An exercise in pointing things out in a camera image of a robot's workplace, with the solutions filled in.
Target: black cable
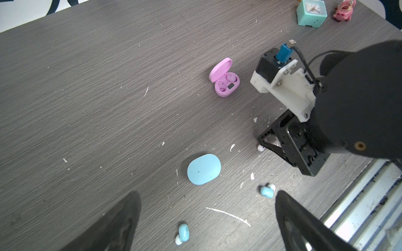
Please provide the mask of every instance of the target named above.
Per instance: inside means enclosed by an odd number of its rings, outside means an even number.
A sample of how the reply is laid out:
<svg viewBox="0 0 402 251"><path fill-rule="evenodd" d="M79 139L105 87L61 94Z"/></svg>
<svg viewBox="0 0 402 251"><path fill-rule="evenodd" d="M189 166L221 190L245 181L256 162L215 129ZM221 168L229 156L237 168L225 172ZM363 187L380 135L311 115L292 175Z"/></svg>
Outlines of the black cable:
<svg viewBox="0 0 402 251"><path fill-rule="evenodd" d="M306 62L306 59L304 58L303 53L300 51L299 47L297 47L296 45L294 45L294 46L292 46L292 49L295 50L295 52L299 55L300 60L301 60L302 63L304 64L304 67L306 68L308 74L310 75L310 77L311 77L311 79L312 79L314 85L318 86L317 79L316 79L316 77L314 76L313 72L311 71L310 67L308 67L308 64L307 64L307 62Z"/></svg>
<svg viewBox="0 0 402 251"><path fill-rule="evenodd" d="M312 63L314 60L316 60L317 58L319 58L319 57L321 57L321 56L323 56L323 55L325 55L325 54L328 54L328 53L335 53L335 52L344 52L344 51L331 50L331 51L322 52L322 53L316 55L315 57L313 57L313 58L310 60L310 62L308 62L307 65L310 66L311 63Z"/></svg>

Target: screw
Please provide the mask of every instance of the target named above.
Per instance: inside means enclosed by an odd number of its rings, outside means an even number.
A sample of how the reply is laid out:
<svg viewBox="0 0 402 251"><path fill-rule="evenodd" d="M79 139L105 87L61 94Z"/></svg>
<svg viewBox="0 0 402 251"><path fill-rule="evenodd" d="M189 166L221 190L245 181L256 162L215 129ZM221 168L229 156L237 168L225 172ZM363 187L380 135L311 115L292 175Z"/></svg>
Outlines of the screw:
<svg viewBox="0 0 402 251"><path fill-rule="evenodd" d="M361 141L358 141L358 142L355 143L355 148L358 151L364 151L367 148L367 146L366 146L365 143L363 143Z"/></svg>

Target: open earbud case lid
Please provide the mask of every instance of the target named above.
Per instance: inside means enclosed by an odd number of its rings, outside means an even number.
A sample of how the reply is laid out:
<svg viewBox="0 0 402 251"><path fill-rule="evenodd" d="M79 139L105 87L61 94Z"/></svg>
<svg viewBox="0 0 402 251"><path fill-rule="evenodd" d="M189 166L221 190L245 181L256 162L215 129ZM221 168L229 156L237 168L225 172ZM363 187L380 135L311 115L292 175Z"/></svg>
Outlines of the open earbud case lid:
<svg viewBox="0 0 402 251"><path fill-rule="evenodd" d="M225 58L220 61L209 74L209 80L211 82L216 82L219 78L221 78L225 73L227 73L232 66L233 61L230 58Z"/></svg>

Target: blue earbud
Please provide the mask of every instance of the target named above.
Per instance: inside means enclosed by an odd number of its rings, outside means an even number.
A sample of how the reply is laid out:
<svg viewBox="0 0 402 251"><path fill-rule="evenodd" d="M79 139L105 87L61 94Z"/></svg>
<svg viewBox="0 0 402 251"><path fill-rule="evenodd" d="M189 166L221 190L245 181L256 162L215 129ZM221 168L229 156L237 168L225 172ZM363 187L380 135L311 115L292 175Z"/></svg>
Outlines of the blue earbud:
<svg viewBox="0 0 402 251"><path fill-rule="evenodd" d="M261 195L267 198L272 198L275 192L275 185L269 184L268 186L263 186L260 189Z"/></svg>
<svg viewBox="0 0 402 251"><path fill-rule="evenodd" d="M187 224L181 224L178 228L178 235L176 236L175 242L177 245L181 245L183 242L188 241L190 238L190 231Z"/></svg>

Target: black metal bracket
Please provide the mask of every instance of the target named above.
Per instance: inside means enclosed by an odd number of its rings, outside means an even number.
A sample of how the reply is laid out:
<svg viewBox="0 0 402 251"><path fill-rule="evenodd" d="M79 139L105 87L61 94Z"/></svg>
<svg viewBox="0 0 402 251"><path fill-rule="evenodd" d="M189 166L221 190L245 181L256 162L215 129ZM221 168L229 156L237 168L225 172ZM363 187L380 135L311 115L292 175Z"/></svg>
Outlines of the black metal bracket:
<svg viewBox="0 0 402 251"><path fill-rule="evenodd" d="M306 129L306 123L301 123L295 114L287 110L258 137L258 142L291 166L298 167L302 174L315 176L330 154L315 149L306 136ZM275 136L281 147L269 143L269 135Z"/></svg>

